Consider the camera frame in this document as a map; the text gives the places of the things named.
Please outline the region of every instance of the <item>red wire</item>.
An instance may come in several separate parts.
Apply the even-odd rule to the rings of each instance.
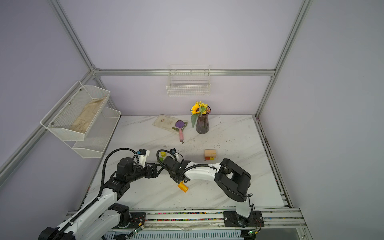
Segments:
[[[262,228],[262,223],[259,221],[259,220],[257,220],[256,219],[256,221],[258,221],[259,222],[259,224],[260,224],[260,229],[259,229],[259,231],[261,230],[261,228]]]
[[[137,221],[133,221],[133,220],[131,220],[131,222],[137,222]],[[139,223],[144,224],[143,222],[139,222]]]

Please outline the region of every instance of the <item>wooden block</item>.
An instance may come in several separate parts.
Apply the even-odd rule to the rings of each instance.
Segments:
[[[216,153],[214,149],[205,149],[204,153]]]
[[[205,157],[216,157],[215,153],[205,153]]]

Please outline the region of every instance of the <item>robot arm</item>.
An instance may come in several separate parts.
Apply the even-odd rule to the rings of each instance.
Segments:
[[[111,152],[106,157],[104,165],[106,165],[110,155],[117,150]],[[127,148],[120,150],[134,152]],[[129,207],[116,203],[117,200],[129,189],[129,183],[143,177],[155,178],[163,170],[163,168],[157,170],[157,167],[161,166],[160,164],[146,163],[149,151],[140,149],[134,153],[133,158],[126,157],[120,160],[117,165],[117,171],[101,187],[99,195],[56,228],[47,227],[42,231],[38,239],[98,240],[115,226],[119,228],[127,227],[131,220]]]
[[[130,150],[134,152],[134,157],[126,157],[117,164],[117,170],[104,184],[104,173],[108,158],[116,151]],[[163,161],[159,159],[159,152],[170,153]],[[158,164],[146,163],[149,151],[140,149],[135,152],[132,149],[120,148],[112,151],[104,161],[102,186],[99,194],[81,208],[74,216],[61,223],[56,228],[47,227],[39,236],[39,240],[98,240],[107,231],[115,226],[126,228],[131,220],[129,207],[116,203],[116,201],[129,189],[129,183],[140,178],[155,178],[159,176],[163,169],[167,170],[170,177],[177,183],[187,182],[194,179],[215,181],[217,185],[235,200],[236,214],[232,222],[241,227],[250,226],[254,214],[251,214],[251,206],[247,190],[250,186],[251,176],[237,164],[229,159],[224,159],[216,164],[197,164],[191,161],[177,159],[178,154],[175,149],[171,152],[159,150],[157,152]],[[143,228],[143,223],[127,236],[117,236],[116,239],[127,239]]]
[[[249,173],[227,158],[224,158],[221,163],[198,164],[184,159],[181,162],[177,161],[178,155],[175,149],[171,149],[168,153],[172,153],[175,158],[167,156],[162,162],[159,158],[158,161],[176,183],[194,179],[215,181],[228,197],[236,201],[236,213],[244,219],[243,226],[246,225],[252,211],[249,202],[252,194],[247,195],[248,188],[251,186]]]

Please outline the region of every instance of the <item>yellow flower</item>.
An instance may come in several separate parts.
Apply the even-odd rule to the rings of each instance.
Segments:
[[[191,112],[192,112],[192,114],[200,113],[200,107],[199,107],[199,104],[197,102],[196,102],[195,106],[192,107]]]

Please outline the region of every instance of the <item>white wire basket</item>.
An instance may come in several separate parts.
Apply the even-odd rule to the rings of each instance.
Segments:
[[[40,122],[51,133],[62,141],[84,141],[90,129],[95,123],[95,120],[104,109],[105,104],[108,102],[110,91],[98,88],[96,86],[83,86],[69,99],[67,104],[60,110],[60,112],[53,118],[53,120],[45,126],[42,121]],[[104,98],[99,110],[93,117],[85,133],[76,132],[71,130],[71,126],[77,117],[83,111],[85,105],[92,99]]]
[[[168,96],[208,96],[210,92],[209,65],[169,66]]]
[[[84,141],[77,141],[72,149],[82,158],[101,158],[120,115],[120,111],[104,107]]]

